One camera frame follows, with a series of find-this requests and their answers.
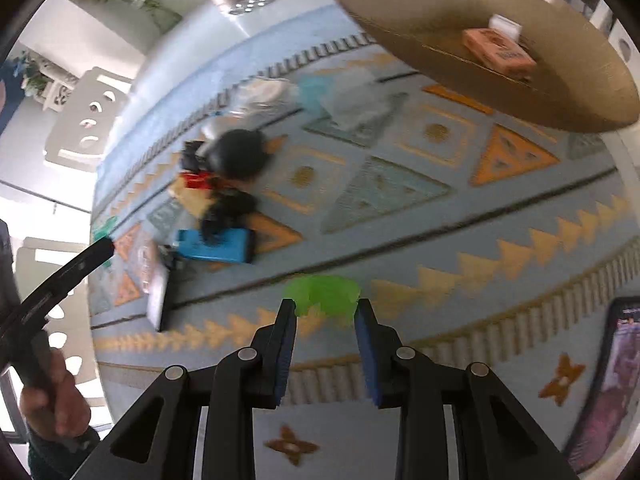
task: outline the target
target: human hand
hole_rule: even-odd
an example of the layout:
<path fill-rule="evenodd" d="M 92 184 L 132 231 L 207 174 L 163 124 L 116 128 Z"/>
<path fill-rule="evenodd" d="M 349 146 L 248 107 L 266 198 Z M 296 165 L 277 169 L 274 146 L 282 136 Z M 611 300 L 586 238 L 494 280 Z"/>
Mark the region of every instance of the human hand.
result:
<path fill-rule="evenodd" d="M 66 369 L 65 358 L 60 350 L 51 349 L 49 376 L 56 391 L 54 416 L 47 413 L 47 394 L 36 388 L 22 389 L 20 411 L 31 429 L 45 440 L 82 435 L 89 427 L 91 409 L 76 388 L 73 375 Z"/>

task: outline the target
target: orange box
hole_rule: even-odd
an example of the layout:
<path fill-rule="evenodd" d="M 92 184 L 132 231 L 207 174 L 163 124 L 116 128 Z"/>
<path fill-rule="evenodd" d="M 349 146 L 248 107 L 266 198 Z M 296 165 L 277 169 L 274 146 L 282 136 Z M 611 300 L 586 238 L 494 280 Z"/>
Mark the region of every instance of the orange box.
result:
<path fill-rule="evenodd" d="M 492 28 L 468 28 L 462 43 L 487 68 L 508 77 L 526 78 L 536 65 L 521 46 Z"/>

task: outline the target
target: patterned tablecloth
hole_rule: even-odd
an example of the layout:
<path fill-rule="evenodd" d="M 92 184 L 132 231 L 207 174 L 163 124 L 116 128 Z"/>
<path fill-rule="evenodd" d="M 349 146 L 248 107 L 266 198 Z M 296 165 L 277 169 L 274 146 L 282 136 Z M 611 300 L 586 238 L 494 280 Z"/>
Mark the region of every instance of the patterned tablecloth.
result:
<path fill-rule="evenodd" d="M 248 76 L 295 82 L 353 67 L 374 74 L 388 115 L 348 132 L 293 108 L 264 124 L 278 149 L 251 187 L 255 263 L 188 263 L 168 330 L 153 332 L 141 255 L 195 224 L 167 193 L 182 143 Z M 247 344 L 273 321 L 291 276 L 326 273 L 356 280 L 379 318 L 437 362 L 489 363 L 562 447 L 593 377 L 606 305 L 640 272 L 638 224 L 598 136 L 454 94 L 337 7 L 238 45 L 152 110 L 100 169 L 94 228 L 112 216 L 117 254 L 90 278 L 90 311 L 115 418 L 159 369 L 215 364 Z M 259 445 L 288 425 L 319 446 L 303 458 L 306 478 L 391 478 L 398 413 L 363 400 L 356 354 L 351 327 L 299 320 L 286 406 L 256 415 L 259 476 L 294 471 Z"/>

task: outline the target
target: dark sleeve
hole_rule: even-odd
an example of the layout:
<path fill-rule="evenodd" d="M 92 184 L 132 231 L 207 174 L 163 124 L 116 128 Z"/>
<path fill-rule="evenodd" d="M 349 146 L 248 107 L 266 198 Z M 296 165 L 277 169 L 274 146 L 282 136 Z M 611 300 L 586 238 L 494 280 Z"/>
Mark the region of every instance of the dark sleeve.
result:
<path fill-rule="evenodd" d="M 33 480 L 69 480 L 100 442 L 94 428 L 84 435 L 90 441 L 88 448 L 71 453 L 62 444 L 44 440 L 30 431 L 28 462 Z"/>

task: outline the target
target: large bowl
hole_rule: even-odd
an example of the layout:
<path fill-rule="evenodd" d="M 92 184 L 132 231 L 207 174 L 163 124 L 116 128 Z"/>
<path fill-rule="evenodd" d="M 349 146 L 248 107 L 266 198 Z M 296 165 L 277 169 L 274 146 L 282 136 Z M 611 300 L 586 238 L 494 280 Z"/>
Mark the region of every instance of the large bowl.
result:
<path fill-rule="evenodd" d="M 573 132 L 638 120 L 633 78 L 607 38 L 562 0 L 337 0 L 382 46 L 443 85 L 501 112 Z M 500 14 L 522 26 L 538 65 L 530 82 L 484 67 L 462 44 L 466 28 Z"/>

